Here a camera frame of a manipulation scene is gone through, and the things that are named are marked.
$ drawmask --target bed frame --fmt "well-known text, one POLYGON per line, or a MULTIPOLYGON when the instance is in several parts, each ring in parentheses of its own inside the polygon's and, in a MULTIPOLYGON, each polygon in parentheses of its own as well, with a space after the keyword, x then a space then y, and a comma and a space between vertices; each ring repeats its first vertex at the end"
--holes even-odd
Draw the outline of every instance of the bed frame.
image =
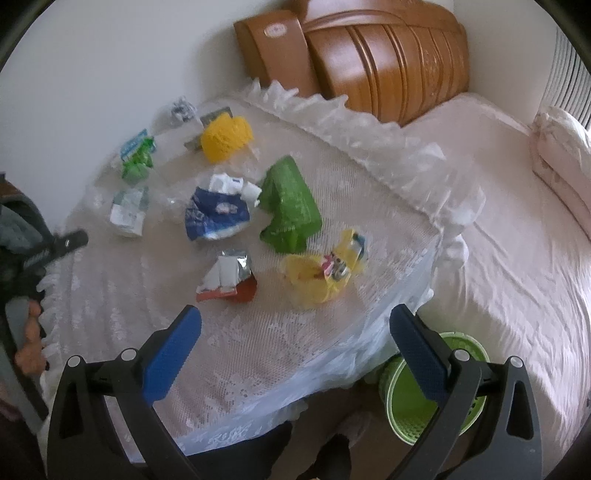
POLYGON ((251 77, 405 125, 468 89, 466 31, 423 0, 295 0, 237 22, 251 77))

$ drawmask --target yellow plastic bag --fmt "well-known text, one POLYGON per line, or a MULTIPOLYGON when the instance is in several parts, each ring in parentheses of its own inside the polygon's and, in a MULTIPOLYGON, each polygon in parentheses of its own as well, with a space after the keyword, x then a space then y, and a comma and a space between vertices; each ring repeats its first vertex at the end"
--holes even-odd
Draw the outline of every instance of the yellow plastic bag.
POLYGON ((351 277, 363 270, 365 238, 355 230, 341 233, 328 255, 288 255, 280 270, 293 288, 293 302, 305 309, 333 300, 351 277))
POLYGON ((201 136, 201 147, 210 163, 220 163, 252 139, 252 128, 246 119, 242 116, 232 118, 225 112, 207 126, 201 136))

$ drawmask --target blue gripper pad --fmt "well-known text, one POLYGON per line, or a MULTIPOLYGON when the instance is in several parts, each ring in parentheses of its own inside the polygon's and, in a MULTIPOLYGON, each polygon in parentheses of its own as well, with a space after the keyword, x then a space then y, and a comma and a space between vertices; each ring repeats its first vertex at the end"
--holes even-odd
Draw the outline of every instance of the blue gripper pad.
POLYGON ((162 400, 201 335, 201 313, 187 305, 166 330, 155 332, 141 348, 146 355, 142 394, 148 405, 162 400))
POLYGON ((447 400, 447 379, 452 350, 438 333, 427 328, 406 305, 390 314, 390 334, 417 380, 423 395, 441 407, 447 400))

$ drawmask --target white wall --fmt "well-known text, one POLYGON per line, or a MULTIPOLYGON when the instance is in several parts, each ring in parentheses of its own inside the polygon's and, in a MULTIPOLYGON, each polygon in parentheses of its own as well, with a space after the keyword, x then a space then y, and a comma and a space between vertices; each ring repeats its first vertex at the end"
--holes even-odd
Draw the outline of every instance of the white wall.
POLYGON ((0 170, 56 226, 162 106, 243 84, 232 24, 281 3, 56 0, 0 73, 0 170))
POLYGON ((455 0, 470 47, 470 89, 523 122, 550 75, 556 23, 534 0, 455 0))

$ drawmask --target person's hand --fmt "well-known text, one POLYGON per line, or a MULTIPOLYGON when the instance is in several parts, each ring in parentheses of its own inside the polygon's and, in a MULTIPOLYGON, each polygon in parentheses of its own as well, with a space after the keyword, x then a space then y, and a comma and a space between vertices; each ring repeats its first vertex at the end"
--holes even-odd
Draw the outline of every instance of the person's hand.
POLYGON ((41 350, 41 327, 39 316, 41 306, 34 300, 29 301, 29 318, 25 324, 25 344, 14 356, 16 365, 25 375, 41 375, 47 363, 41 350))

